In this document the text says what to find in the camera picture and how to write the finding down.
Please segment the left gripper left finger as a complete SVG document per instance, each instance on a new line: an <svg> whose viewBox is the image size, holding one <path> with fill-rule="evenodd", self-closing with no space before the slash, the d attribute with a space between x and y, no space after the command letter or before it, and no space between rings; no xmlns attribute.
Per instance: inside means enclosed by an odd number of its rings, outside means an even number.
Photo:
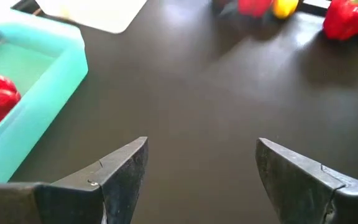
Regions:
<svg viewBox="0 0 358 224"><path fill-rule="evenodd" d="M54 183L0 184L0 224L130 224L148 151L139 137Z"/></svg>

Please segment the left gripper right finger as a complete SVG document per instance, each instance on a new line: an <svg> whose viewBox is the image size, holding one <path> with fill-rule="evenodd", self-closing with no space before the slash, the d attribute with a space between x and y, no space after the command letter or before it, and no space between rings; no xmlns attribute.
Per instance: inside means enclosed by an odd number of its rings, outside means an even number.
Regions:
<svg viewBox="0 0 358 224"><path fill-rule="evenodd" d="M358 180L265 138L260 179L280 224L358 224Z"/></svg>

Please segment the yellow lemon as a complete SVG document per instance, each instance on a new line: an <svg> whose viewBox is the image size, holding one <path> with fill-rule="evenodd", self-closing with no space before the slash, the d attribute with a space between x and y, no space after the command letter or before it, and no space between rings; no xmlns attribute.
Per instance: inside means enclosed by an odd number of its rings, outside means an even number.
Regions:
<svg viewBox="0 0 358 224"><path fill-rule="evenodd" d="M273 0L272 13L278 19L290 17L297 9L300 0Z"/></svg>

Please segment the teal plastic basket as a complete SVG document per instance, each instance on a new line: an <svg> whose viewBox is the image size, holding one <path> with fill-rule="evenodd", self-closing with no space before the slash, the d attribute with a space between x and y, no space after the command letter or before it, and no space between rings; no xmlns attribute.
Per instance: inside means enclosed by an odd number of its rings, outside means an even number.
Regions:
<svg viewBox="0 0 358 224"><path fill-rule="evenodd" d="M0 12L0 75L20 102L0 122L0 183L6 183L88 73L79 28L13 9Z"/></svg>

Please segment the white plastic basket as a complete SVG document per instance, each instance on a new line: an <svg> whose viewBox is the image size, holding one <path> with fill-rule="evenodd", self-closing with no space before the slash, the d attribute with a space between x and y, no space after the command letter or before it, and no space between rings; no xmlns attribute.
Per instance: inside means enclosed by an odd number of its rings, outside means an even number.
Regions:
<svg viewBox="0 0 358 224"><path fill-rule="evenodd" d="M113 34L124 32L148 0L35 0L44 13Z"/></svg>

